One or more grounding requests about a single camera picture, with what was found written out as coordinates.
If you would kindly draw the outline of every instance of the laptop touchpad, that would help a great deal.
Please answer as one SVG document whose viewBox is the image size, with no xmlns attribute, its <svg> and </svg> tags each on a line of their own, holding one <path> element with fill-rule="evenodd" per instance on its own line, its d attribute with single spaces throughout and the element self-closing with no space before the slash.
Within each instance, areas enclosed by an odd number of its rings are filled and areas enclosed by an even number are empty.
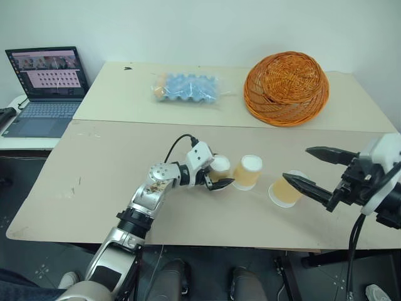
<svg viewBox="0 0 401 301">
<path fill-rule="evenodd" d="M 56 121 L 49 119 L 27 120 L 19 134 L 32 137 L 47 135 Z"/>
</svg>

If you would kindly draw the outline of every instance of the laptop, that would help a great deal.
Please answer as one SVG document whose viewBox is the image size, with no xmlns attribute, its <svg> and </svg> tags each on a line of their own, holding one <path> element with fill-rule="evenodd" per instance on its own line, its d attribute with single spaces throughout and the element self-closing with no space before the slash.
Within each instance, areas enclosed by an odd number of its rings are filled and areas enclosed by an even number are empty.
<svg viewBox="0 0 401 301">
<path fill-rule="evenodd" d="M 75 47 L 6 50 L 29 103 L 4 137 L 59 138 L 88 91 Z"/>
</svg>

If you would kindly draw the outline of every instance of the table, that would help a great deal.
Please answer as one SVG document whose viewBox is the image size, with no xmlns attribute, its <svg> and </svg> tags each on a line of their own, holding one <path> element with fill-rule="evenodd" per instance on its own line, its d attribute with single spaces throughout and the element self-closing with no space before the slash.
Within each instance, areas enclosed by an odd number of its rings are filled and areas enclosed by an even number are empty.
<svg viewBox="0 0 401 301">
<path fill-rule="evenodd" d="M 13 107 L 17 111 L 17 116 L 21 113 L 21 110 L 18 109 L 18 104 L 23 102 L 26 98 L 26 95 L 20 95 L 16 97 L 8 107 Z M 29 100 L 25 101 L 22 104 L 22 108 L 24 108 L 29 103 Z M 54 149 L 56 144 L 60 141 L 60 138 L 12 138 L 12 137 L 3 137 L 3 132 L 8 128 L 8 126 L 14 121 L 16 118 L 13 117 L 8 120 L 7 124 L 0 130 L 0 151 L 48 151 Z"/>
<path fill-rule="evenodd" d="M 179 187 L 172 191 L 147 236 L 147 243 L 348 248 L 348 236 L 358 216 L 358 206 L 340 204 L 334 213 L 329 213 L 317 202 L 303 198 L 293 208 L 282 209 L 269 200 L 267 189 L 282 172 L 299 169 L 320 186 L 333 190 L 344 167 L 319 161 L 305 153 L 305 148 L 327 145 L 357 152 L 372 138 L 380 137 L 384 132 L 395 132 L 352 76 L 334 73 L 330 100 L 334 104 L 322 112 L 328 116 L 327 119 L 318 117 L 313 124 L 279 129 L 253 117 L 247 118 L 250 114 L 238 94 L 232 96 L 230 107 L 235 107 L 231 114 L 241 118 L 239 120 L 226 116 L 224 104 L 217 110 L 220 114 L 210 113 L 206 118 L 201 112 L 211 108 L 195 109 L 187 105 L 155 103 L 153 98 L 132 98 L 136 92 L 131 84 L 141 89 L 148 83 L 138 78 L 141 85 L 133 84 L 129 75 L 122 85 L 122 79 L 109 68 L 126 64 L 107 63 L 103 67 L 7 230 L 8 238 L 102 242 L 110 227 L 118 222 L 115 215 L 125 209 L 135 190 L 143 183 L 149 167 L 161 162 L 175 138 L 188 132 L 206 141 L 213 151 L 228 156 L 232 165 L 236 165 L 244 154 L 261 156 L 263 174 L 252 191 L 238 191 L 231 186 L 215 192 L 204 187 Z M 236 70 L 239 74 L 240 69 L 222 68 L 224 74 L 233 74 L 232 82 L 235 82 Z M 122 71 L 129 74 L 133 70 Z M 346 89 L 335 87 L 335 82 L 343 82 Z M 342 102 L 342 106 L 345 102 L 333 97 L 340 92 L 347 95 L 344 90 L 353 91 L 350 93 L 354 102 L 364 104 L 367 111 L 357 114 L 359 111 L 350 103 L 348 108 L 353 112 L 353 118 L 335 115 L 338 106 L 335 102 Z M 110 99 L 114 99 L 113 106 L 106 110 L 105 104 L 110 104 Z M 136 110 L 130 110 L 134 108 L 134 105 L 127 105 L 130 102 L 137 106 Z M 146 103 L 151 103 L 154 109 L 144 110 Z M 174 115 L 178 119 L 173 120 L 166 114 L 176 110 L 184 113 L 182 119 Z M 374 125 L 368 120 L 375 120 Z M 335 121 L 340 130 L 332 129 Z M 189 143 L 181 142 L 171 160 L 183 160 L 188 150 Z M 401 232 L 378 224 L 371 216 L 362 229 L 358 247 L 400 248 Z"/>
</svg>

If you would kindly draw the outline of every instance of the laptop screen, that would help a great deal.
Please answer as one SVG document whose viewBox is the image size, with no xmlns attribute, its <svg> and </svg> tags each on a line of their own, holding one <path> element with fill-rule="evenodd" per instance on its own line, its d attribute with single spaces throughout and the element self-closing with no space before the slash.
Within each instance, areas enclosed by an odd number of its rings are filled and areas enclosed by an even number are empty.
<svg viewBox="0 0 401 301">
<path fill-rule="evenodd" d="M 83 98 L 88 84 L 75 47 L 6 50 L 29 98 Z"/>
</svg>

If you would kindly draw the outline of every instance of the blue egg carton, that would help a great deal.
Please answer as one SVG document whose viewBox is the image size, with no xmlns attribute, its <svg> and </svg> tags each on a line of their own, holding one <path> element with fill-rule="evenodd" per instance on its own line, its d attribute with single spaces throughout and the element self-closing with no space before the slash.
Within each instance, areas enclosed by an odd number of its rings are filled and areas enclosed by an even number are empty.
<svg viewBox="0 0 401 301">
<path fill-rule="evenodd" d="M 205 75 L 168 74 L 164 90 L 164 100 L 214 103 L 217 99 L 217 80 Z"/>
</svg>

